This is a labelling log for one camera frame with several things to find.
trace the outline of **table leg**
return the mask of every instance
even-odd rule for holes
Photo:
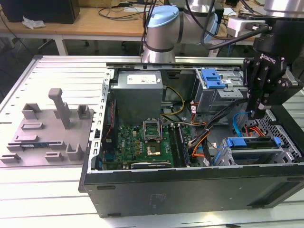
[[[59,52],[59,55],[61,56],[68,56],[68,52],[67,52],[67,47],[66,47],[66,43],[63,39],[55,39],[56,42],[56,46]]]
[[[95,52],[99,51],[98,40],[94,40],[94,49],[95,49]]]

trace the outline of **wooden table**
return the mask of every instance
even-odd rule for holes
[[[239,3],[235,11],[239,11],[242,5]],[[110,12],[109,16],[119,17],[132,14],[130,12]],[[77,40],[116,40],[116,41],[140,41],[143,34],[142,14],[134,16],[135,20],[115,21],[101,17],[97,8],[81,8],[80,14],[74,24],[45,23],[44,28],[33,30],[25,27],[21,22],[11,23],[4,17],[8,27],[18,38],[43,38],[53,39],[56,42],[60,55],[68,55],[65,39]],[[224,25],[219,29],[219,36],[226,37],[227,31]],[[14,36],[7,30],[0,21],[0,37],[13,38]],[[238,44],[252,45],[253,40],[247,40]],[[212,44],[217,44],[220,40],[212,40]]]

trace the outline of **aluminum extrusion table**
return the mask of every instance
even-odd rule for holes
[[[242,63],[240,58],[177,58],[177,62]],[[63,89],[63,100],[73,108],[89,104],[97,108],[106,71],[105,62],[139,62],[138,57],[57,57],[34,59],[0,104],[0,153],[22,119],[25,103],[37,102],[52,109],[47,92],[51,86]],[[285,104],[304,129],[304,92]],[[78,192],[81,167],[0,169],[0,227],[226,227],[237,224],[259,228],[302,228],[304,226],[304,190],[273,209],[216,211],[191,214],[99,218],[86,193]]]

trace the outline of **blue latch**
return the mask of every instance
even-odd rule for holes
[[[276,143],[277,146],[281,146],[282,145],[282,141],[279,137],[274,137],[274,141]]]
[[[220,80],[220,75],[214,69],[202,69],[201,75],[208,89],[224,89],[226,86]]]
[[[226,139],[226,143],[229,147],[232,146],[247,146],[243,137],[235,137]]]

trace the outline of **label sticker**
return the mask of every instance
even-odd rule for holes
[[[191,112],[194,113],[194,114],[196,113],[196,107],[195,106],[191,106]]]
[[[222,79],[222,82],[224,84],[231,84],[231,80],[230,79]]]
[[[127,84],[130,85],[157,84],[156,75],[128,75]]]
[[[210,162],[209,162],[206,158],[204,158],[203,163],[204,163],[206,166],[210,166]]]

